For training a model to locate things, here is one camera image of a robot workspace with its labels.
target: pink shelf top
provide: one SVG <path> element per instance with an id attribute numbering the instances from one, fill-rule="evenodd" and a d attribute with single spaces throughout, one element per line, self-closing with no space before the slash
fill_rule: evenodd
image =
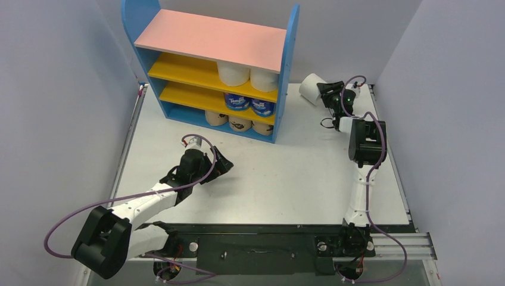
<path id="1" fill-rule="evenodd" d="M 160 10 L 135 46 L 280 73 L 286 30 Z"/>

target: packaged toilet paper roll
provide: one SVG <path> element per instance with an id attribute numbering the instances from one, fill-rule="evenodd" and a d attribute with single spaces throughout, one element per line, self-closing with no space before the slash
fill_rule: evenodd
<path id="1" fill-rule="evenodd" d="M 279 86 L 279 74 L 251 69 L 251 85 L 259 91 L 274 91 Z"/>
<path id="2" fill-rule="evenodd" d="M 260 122 L 252 122 L 252 129 L 261 135 L 271 135 L 273 133 L 273 125 L 260 123 Z"/>
<path id="3" fill-rule="evenodd" d="M 275 112 L 275 103 L 251 98 L 252 110 L 261 117 L 272 116 Z"/>
<path id="4" fill-rule="evenodd" d="M 219 79 L 227 86 L 239 86 L 249 80 L 250 69 L 234 63 L 217 62 Z"/>
<path id="5" fill-rule="evenodd" d="M 235 116 L 230 116 L 228 121 L 230 121 L 230 127 L 238 132 L 247 131 L 253 125 L 252 121 Z"/>
<path id="6" fill-rule="evenodd" d="M 317 74 L 311 73 L 301 82 L 300 89 L 298 90 L 304 98 L 314 105 L 317 105 L 317 101 L 321 97 L 319 88 L 317 88 L 318 83 L 327 82 Z"/>
<path id="7" fill-rule="evenodd" d="M 228 115 L 206 110 L 205 119 L 211 126 L 220 126 L 228 121 Z"/>
<path id="8" fill-rule="evenodd" d="M 235 111 L 243 111 L 249 108 L 250 99 L 248 97 L 243 97 L 238 94 L 230 94 L 225 92 L 225 104 L 226 107 L 235 110 Z"/>

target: yellow shelf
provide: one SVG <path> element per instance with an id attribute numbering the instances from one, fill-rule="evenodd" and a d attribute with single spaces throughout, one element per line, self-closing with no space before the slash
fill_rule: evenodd
<path id="1" fill-rule="evenodd" d="M 160 100 L 202 110 L 219 112 L 270 125 L 274 125 L 275 122 L 275 115 L 270 117 L 261 117 L 256 115 L 252 108 L 244 111 L 228 109 L 225 104 L 225 96 L 222 92 L 178 82 L 169 82 L 163 89 L 163 92 L 160 95 Z"/>
<path id="2" fill-rule="evenodd" d="M 277 102 L 277 89 L 270 92 L 258 91 L 251 86 L 250 81 L 241 86 L 225 85 L 219 79 L 217 64 L 214 61 L 164 52 L 156 60 L 148 74 L 159 79 Z"/>

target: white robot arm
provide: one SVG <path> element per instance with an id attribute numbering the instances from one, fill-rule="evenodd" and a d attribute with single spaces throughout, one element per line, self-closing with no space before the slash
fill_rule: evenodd
<path id="1" fill-rule="evenodd" d="M 201 139 L 196 137 L 189 141 L 179 165 L 148 191 L 152 194 L 109 209 L 102 206 L 94 208 L 74 243 L 71 256 L 108 279 L 121 269 L 126 260 L 166 247 L 171 231 L 162 223 L 144 223 L 190 196 L 198 182 L 210 182 L 233 167 L 233 163 L 212 146 L 216 163 L 211 169 L 212 162 L 200 150 L 201 143 Z M 182 188 L 177 191 L 166 191 L 180 186 Z"/>

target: white table surface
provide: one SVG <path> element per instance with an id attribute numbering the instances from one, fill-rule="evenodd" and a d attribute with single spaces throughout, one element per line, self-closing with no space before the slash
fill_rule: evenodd
<path id="1" fill-rule="evenodd" d="M 213 182 L 197 185 L 178 206 L 150 221 L 168 223 L 341 224 L 348 208 L 354 163 L 348 135 L 319 125 L 329 115 L 290 84 L 275 144 L 166 119 L 152 90 L 146 94 L 116 197 L 145 192 L 173 166 L 187 133 L 205 136 L 235 164 Z M 368 87 L 354 114 L 373 110 Z M 370 214 L 377 224 L 408 224 L 389 157 L 372 192 Z"/>

